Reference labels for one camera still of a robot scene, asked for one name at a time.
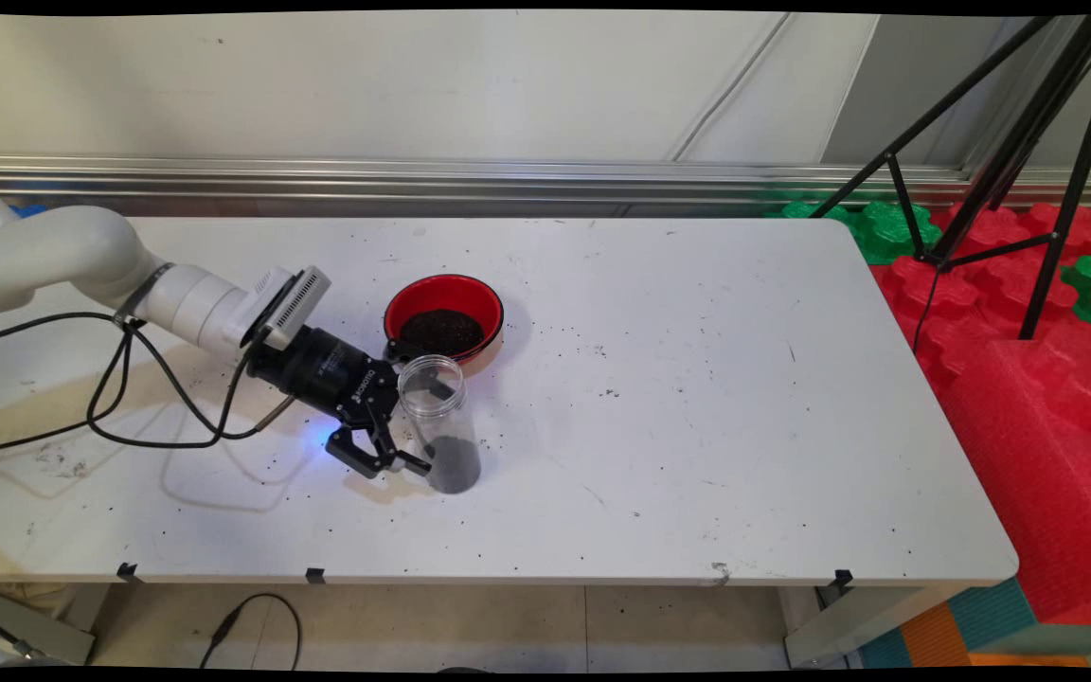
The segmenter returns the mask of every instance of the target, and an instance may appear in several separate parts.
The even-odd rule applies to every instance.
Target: floor
[[[779,596],[748,587],[119,585],[91,662],[195,668],[221,618],[263,591],[298,610],[299,670],[788,669]],[[295,632],[284,605],[252,600],[208,668],[287,669]]]

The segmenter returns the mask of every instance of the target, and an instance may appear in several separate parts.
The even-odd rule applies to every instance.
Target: table
[[[843,225],[827,219],[133,219],[161,258],[250,286],[333,280],[311,324],[380,354],[385,303],[458,272],[506,323],[468,376],[482,477],[369,480],[293,406],[208,450],[87,432],[0,453],[0,582],[516,583],[854,587],[787,639],[851,650],[1017,557]],[[103,310],[69,285],[0,328]],[[154,327],[203,409],[228,367]],[[0,340],[0,442],[76,421],[119,333],[95,320]],[[137,349],[105,426],[203,440]],[[280,398],[245,380],[230,430]],[[406,423],[393,423],[410,443]]]

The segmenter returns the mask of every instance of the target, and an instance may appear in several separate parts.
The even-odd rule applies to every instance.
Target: black tripod
[[[1014,244],[981,251],[978,254],[964,255],[961,259],[954,259],[952,255],[954,251],[958,250],[958,244],[961,244],[967,230],[970,229],[974,217],[979,215],[984,204],[991,203],[993,211],[1000,206],[1000,202],[1008,195],[1008,190],[1011,189],[1014,181],[1021,174],[1022,166],[1030,158],[1030,153],[1033,152],[1035,144],[1042,139],[1047,125],[1052,124],[1057,113],[1064,108],[1064,104],[1068,100],[1068,97],[1072,95],[1072,92],[1077,89],[1088,70],[1091,69],[1091,14],[1088,14],[1077,27],[1072,38],[1066,44],[1064,52],[1060,53],[1055,64],[1052,65],[1052,70],[1046,74],[1042,85],[1039,85],[1038,91],[1034,92],[1033,98],[1026,105],[1021,117],[1014,123],[1012,129],[1008,131],[1008,135],[1005,135],[1004,142],[996,148],[992,155],[992,159],[988,159],[987,166],[980,174],[978,180],[975,180],[970,193],[962,200],[962,206],[958,211],[958,215],[954,216],[949,227],[945,228],[944,236],[931,249],[925,249],[925,244],[923,244],[923,240],[921,239],[921,230],[916,228],[915,215],[912,213],[912,199],[908,196],[903,175],[900,172],[900,164],[898,164],[895,155],[909,142],[912,142],[918,134],[921,134],[923,129],[928,128],[928,124],[936,120],[940,113],[951,108],[962,95],[966,95],[968,91],[974,87],[975,83],[983,81],[1006,58],[1016,52],[1018,47],[1024,45],[1027,39],[1030,39],[1030,36],[1033,36],[1043,26],[1052,22],[1052,19],[1031,19],[1021,31],[1008,39],[1008,43],[1005,43],[999,50],[988,56],[970,75],[967,75],[964,81],[958,83],[954,89],[940,98],[939,103],[934,104],[934,107],[923,113],[909,129],[898,135],[894,142],[883,147],[883,151],[874,156],[874,159],[870,160],[865,165],[865,168],[862,168],[860,172],[854,175],[852,180],[844,183],[844,187],[841,187],[840,190],[837,190],[836,194],[831,195],[831,199],[824,202],[817,211],[811,213],[811,217],[814,217],[814,219],[823,217],[824,213],[831,211],[832,206],[836,206],[841,200],[848,198],[862,182],[867,180],[875,171],[878,171],[883,167],[883,164],[886,164],[895,181],[896,193],[900,200],[900,206],[903,208],[908,230],[912,234],[912,244],[915,248],[914,256],[918,261],[932,264],[936,268],[937,275],[949,272],[954,267],[960,266],[960,264],[991,259],[993,255],[1011,254],[1014,251],[1040,244],[1050,244],[1046,255],[1043,259],[1043,267],[1038,273],[1033,294],[1030,295],[1030,307],[1026,310],[1026,320],[1022,323],[1019,338],[1034,337],[1039,316],[1043,314],[1043,304],[1046,302],[1046,295],[1052,288],[1055,268],[1059,262],[1059,256],[1064,254],[1064,244],[1066,237],[1068,237],[1068,228],[1072,227],[1075,212],[1077,212],[1077,206],[1080,203],[1080,195],[1083,193],[1083,184],[1086,184],[1088,171],[1091,169],[1091,118],[1088,120],[1088,128],[1086,129],[1086,133],[1083,133],[1082,142],[1080,142],[1080,152],[1077,154],[1077,160],[1075,160],[1072,166],[1072,176],[1070,176],[1068,187],[1066,187],[1064,204],[1059,207],[1055,228],[1051,232],[1022,239],[1021,241],[1014,242]],[[934,290],[936,289],[936,283],[937,280],[934,277]],[[928,294],[930,302],[932,302],[932,294],[934,292],[931,290]]]

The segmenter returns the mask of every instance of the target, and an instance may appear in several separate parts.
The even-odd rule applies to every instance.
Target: dark soil
[[[436,491],[454,495],[478,482],[482,471],[478,445],[463,438],[442,435],[424,447],[424,454],[432,460],[428,483]]]
[[[412,315],[398,337],[412,346],[441,356],[459,356],[482,342],[482,327],[458,311],[428,311]]]

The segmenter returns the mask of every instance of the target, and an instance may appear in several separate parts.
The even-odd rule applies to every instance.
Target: robotic arm
[[[430,463],[398,450],[391,436],[398,404],[391,363],[305,324],[331,285],[316,267],[297,275],[274,267],[243,290],[200,267],[152,254],[129,220],[107,208],[3,216],[10,222],[0,219],[0,312],[26,306],[41,286],[70,282],[116,310],[117,320],[146,320],[229,362],[259,344],[248,374],[338,419],[339,430],[326,445],[334,457],[369,478],[397,460],[421,476],[430,470]],[[368,433],[376,456],[352,442],[356,430]]]

